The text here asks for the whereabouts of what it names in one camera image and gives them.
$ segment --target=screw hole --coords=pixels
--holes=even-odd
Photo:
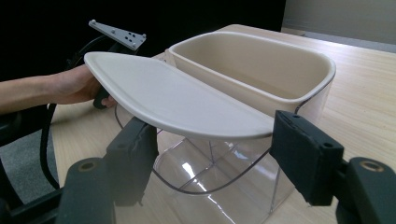
[[[325,146],[325,147],[332,147],[332,144],[330,144],[330,143],[324,143],[323,146]]]
[[[88,172],[90,170],[93,170],[96,167],[96,162],[94,161],[88,161],[85,163],[82,163],[79,167],[78,170],[80,172]]]
[[[372,172],[383,172],[384,167],[373,161],[361,161],[361,166]]]

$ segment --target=light wood surface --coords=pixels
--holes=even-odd
[[[396,54],[242,25],[230,25],[222,30],[272,38],[331,57],[336,64],[336,75],[318,127],[345,147],[345,160],[367,157],[396,169]],[[118,111],[121,122],[126,123],[131,115],[121,107]],[[107,145],[120,132],[120,126],[115,120],[114,109],[96,110],[92,102],[87,102],[58,105],[51,130],[62,186],[67,169],[74,162],[105,155]],[[161,134],[160,151],[181,138],[170,133]],[[333,200],[332,206],[312,207],[295,190],[265,223],[336,223],[336,203]],[[162,210],[173,212],[169,207]],[[159,219],[151,217],[152,223],[158,220],[177,223],[177,218],[158,216]]]

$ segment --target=metal bracket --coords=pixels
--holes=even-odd
[[[104,25],[96,20],[91,20],[89,25],[108,37],[114,39],[115,41],[121,43],[128,49],[137,50],[145,41],[146,35],[139,35],[129,31],[121,30],[116,27]]]

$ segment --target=person's arm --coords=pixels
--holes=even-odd
[[[49,76],[0,82],[0,115],[36,105],[67,105],[89,101],[99,88],[100,83],[86,65]],[[107,107],[115,103],[111,97],[102,101]]]

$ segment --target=beige plastic tub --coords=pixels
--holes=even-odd
[[[169,52],[181,71],[271,117],[280,109],[314,123],[335,75],[322,53],[234,32],[198,35]]]

